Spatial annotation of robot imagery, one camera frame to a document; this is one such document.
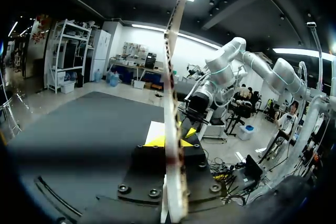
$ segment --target person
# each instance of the person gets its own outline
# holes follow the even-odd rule
[[[248,90],[249,90],[249,94],[248,94],[247,98],[248,98],[248,100],[251,100],[251,97],[253,95],[252,88],[248,87]]]
[[[241,100],[247,100],[248,99],[248,96],[249,96],[249,90],[248,88],[246,87],[245,84],[242,84],[241,87],[240,87],[240,99]]]
[[[290,106],[290,112],[285,113],[279,120],[279,112],[275,113],[274,120],[278,127],[287,135],[290,134],[293,125],[295,122],[297,122],[298,117],[296,116],[296,112],[299,107],[299,102],[298,101],[293,101],[293,103]]]
[[[296,116],[298,107],[299,107],[298,101],[293,101],[293,103],[290,106],[290,112],[285,113],[279,120],[278,120],[279,112],[275,113],[274,116],[275,123],[282,132],[277,132],[274,135],[275,139],[274,145],[273,141],[269,141],[266,150],[264,150],[260,155],[258,155],[260,158],[262,158],[268,152],[268,150],[271,149],[267,154],[268,155],[267,160],[271,160],[268,164],[270,167],[273,167],[276,164],[278,164],[284,152],[286,150],[288,151],[289,135],[291,133],[294,123],[296,123],[298,120],[298,117]]]

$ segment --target metal shelf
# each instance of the metal shelf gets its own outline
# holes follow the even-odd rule
[[[76,37],[76,36],[67,35],[67,34],[63,34],[63,37],[65,37],[65,38],[70,38],[70,39],[79,39],[79,40],[83,40],[83,41],[88,41],[87,38]]]
[[[77,28],[77,29],[80,29],[82,31],[87,31],[87,35],[86,35],[86,38],[83,38],[83,37],[76,37],[76,36],[73,36],[73,35],[67,35],[64,33],[66,27],[74,27],[74,28]],[[57,33],[57,28],[60,28],[61,27],[61,31],[60,33],[56,34]],[[48,69],[48,89],[52,89],[55,91],[55,93],[57,93],[57,89],[59,88],[59,85],[58,85],[58,73],[59,72],[64,72],[64,71],[67,71],[67,70],[74,70],[74,69],[81,69],[81,74],[84,76],[84,71],[85,71],[85,61],[86,61],[86,56],[87,56],[87,49],[94,49],[94,48],[89,48],[88,47],[88,41],[89,41],[89,38],[90,38],[90,35],[91,35],[91,27],[89,27],[89,29],[87,28],[83,28],[83,27],[80,27],[78,25],[75,25],[71,22],[69,22],[67,19],[64,20],[64,21],[61,21],[61,22],[58,22],[56,23],[55,25],[55,28],[54,28],[54,32],[52,34],[52,38],[53,38],[53,46],[56,46],[56,56],[53,56],[53,58],[56,59],[56,66],[57,66],[57,63],[58,63],[58,57],[59,57],[59,51],[60,51],[60,44],[62,42],[62,39],[63,38],[70,38],[70,39],[76,39],[76,40],[81,40],[81,41],[85,41],[83,43],[83,45],[85,46],[83,49],[85,50],[85,53],[83,55],[83,66],[78,66],[78,67],[72,67],[72,68],[56,68],[56,66],[51,66],[51,61],[49,62],[49,69]]]
[[[64,21],[61,21],[61,22],[58,22],[57,25],[63,25],[64,22],[66,22],[66,25],[69,25],[69,26],[72,26],[72,27],[76,27],[78,29],[81,29],[81,30],[84,30],[84,31],[91,31],[90,29],[87,29],[87,28],[84,28],[84,27],[81,27],[81,26],[78,26],[78,25],[75,25],[74,23],[72,22],[69,22],[67,20],[64,20]]]
[[[58,68],[57,72],[63,72],[63,71],[68,71],[68,70],[73,70],[73,69],[81,69],[83,67],[73,67],[73,68]]]

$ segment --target metal pole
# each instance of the metal pole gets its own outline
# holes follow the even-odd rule
[[[319,37],[316,32],[316,23],[315,22],[307,22],[307,27],[310,28],[310,31],[315,40],[315,44],[317,46],[317,50],[319,52],[319,80],[317,82],[317,90],[322,91],[322,79],[323,79],[323,59],[322,59],[322,48],[320,44]]]

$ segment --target concrete floor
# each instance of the concrete floor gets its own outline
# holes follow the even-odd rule
[[[17,123],[20,124],[23,131],[41,116],[92,91],[111,94],[154,106],[163,106],[163,98],[156,97],[154,90],[135,89],[123,83],[118,84],[116,87],[111,87],[105,81],[101,80],[99,83],[85,83],[83,88],[75,88],[73,92],[68,94],[61,92],[55,94],[52,90],[44,90],[36,93],[33,79],[29,78],[24,80],[21,77],[21,73],[11,73],[10,70],[7,76],[9,76],[7,85],[14,91],[11,104],[14,118]],[[5,132],[6,139],[10,141],[12,135],[8,132],[8,124],[3,118],[1,121],[1,128],[3,132]],[[249,119],[243,119],[243,121],[245,121],[246,125],[252,125],[256,129],[252,138],[247,141],[242,141],[238,137],[229,136],[226,143],[223,143],[221,140],[205,138],[201,141],[201,144],[202,147],[208,151],[209,159],[219,157],[226,163],[233,164],[240,162],[241,157],[246,157],[248,154],[256,161],[260,159],[258,157],[259,153],[255,150],[267,146],[270,138],[276,133],[276,127],[273,123],[265,119],[265,115],[263,115],[262,112],[255,114]],[[236,125],[233,133],[237,133],[239,126],[240,124]]]

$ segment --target black mat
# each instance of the black mat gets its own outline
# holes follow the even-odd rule
[[[43,116],[9,145],[22,183],[53,216],[59,213],[34,184],[41,175],[80,211],[96,195],[117,197],[137,144],[144,144],[151,121],[163,122],[163,108],[92,92]]]

